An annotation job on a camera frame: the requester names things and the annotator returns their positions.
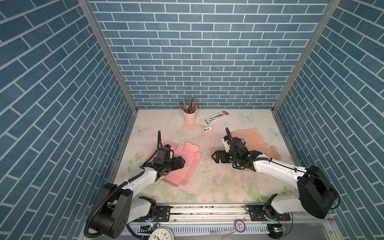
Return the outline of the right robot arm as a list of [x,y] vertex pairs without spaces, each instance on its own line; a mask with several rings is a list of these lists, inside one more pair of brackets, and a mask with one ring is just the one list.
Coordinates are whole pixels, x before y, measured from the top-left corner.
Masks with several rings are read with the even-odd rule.
[[324,219],[334,209],[339,194],[320,168],[289,165],[259,151],[249,151],[245,142],[237,137],[225,136],[222,143],[225,149],[212,154],[217,164],[232,164],[237,170],[268,174],[297,190],[291,195],[272,194],[262,208],[266,219],[274,221],[279,215],[295,212],[307,212]]

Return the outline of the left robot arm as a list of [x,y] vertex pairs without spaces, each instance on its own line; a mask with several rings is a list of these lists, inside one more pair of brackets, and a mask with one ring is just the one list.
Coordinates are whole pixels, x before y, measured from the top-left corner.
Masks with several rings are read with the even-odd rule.
[[156,200],[141,196],[134,202],[133,198],[169,172],[182,169],[185,163],[181,156],[174,156],[170,145],[160,146],[150,160],[140,165],[137,175],[119,184],[105,184],[87,217],[84,236],[91,239],[106,235],[115,239],[131,222],[152,219]]

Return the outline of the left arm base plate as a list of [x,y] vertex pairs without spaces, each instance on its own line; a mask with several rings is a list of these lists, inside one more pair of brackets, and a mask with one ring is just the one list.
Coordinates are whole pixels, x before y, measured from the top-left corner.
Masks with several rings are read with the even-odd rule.
[[162,223],[169,222],[171,215],[171,206],[156,206],[152,208],[149,213],[138,219],[133,220],[133,222],[147,222],[147,223]]

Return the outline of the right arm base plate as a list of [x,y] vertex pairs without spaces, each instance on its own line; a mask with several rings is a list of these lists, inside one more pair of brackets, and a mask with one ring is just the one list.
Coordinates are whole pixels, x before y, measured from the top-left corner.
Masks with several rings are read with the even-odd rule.
[[279,214],[271,207],[267,207],[265,209],[264,205],[247,205],[245,206],[245,210],[249,213],[252,222],[288,222],[291,220],[290,214]]

